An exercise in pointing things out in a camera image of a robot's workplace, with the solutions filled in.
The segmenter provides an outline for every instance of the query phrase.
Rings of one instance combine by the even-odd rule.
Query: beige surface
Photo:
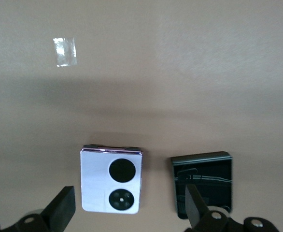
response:
[[[53,38],[75,37],[57,68]],[[144,147],[140,212],[87,213],[83,144]],[[225,150],[232,217],[283,232],[283,0],[0,0],[0,224],[76,187],[67,232],[182,232],[166,160]]]

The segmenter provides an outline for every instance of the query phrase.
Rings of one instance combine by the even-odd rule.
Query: circular camera lens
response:
[[[136,169],[134,164],[127,159],[116,159],[109,167],[111,177],[120,183],[125,183],[133,179]]]
[[[134,196],[125,189],[117,189],[109,195],[109,203],[114,209],[127,210],[133,205]]]

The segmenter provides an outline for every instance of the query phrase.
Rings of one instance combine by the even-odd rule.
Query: screw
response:
[[[34,221],[34,218],[33,217],[29,217],[29,218],[27,218],[25,221],[24,221],[24,223],[30,223],[30,222],[33,222]]]
[[[213,213],[211,214],[211,216],[212,216],[214,219],[221,219],[221,218],[222,218],[221,214],[219,214],[218,212],[213,212]]]
[[[260,220],[253,219],[251,223],[256,227],[263,227],[263,223]]]

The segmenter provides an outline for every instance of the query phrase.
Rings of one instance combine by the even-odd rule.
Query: clear tape piece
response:
[[[54,43],[57,52],[58,67],[77,65],[74,38],[54,38]]]

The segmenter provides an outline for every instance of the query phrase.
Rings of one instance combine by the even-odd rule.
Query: black clamp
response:
[[[27,215],[0,232],[63,232],[74,213],[74,187],[64,187],[40,214]]]
[[[185,208],[192,226],[185,232],[279,232],[260,217],[248,217],[242,225],[220,211],[210,210],[195,185],[186,185]]]

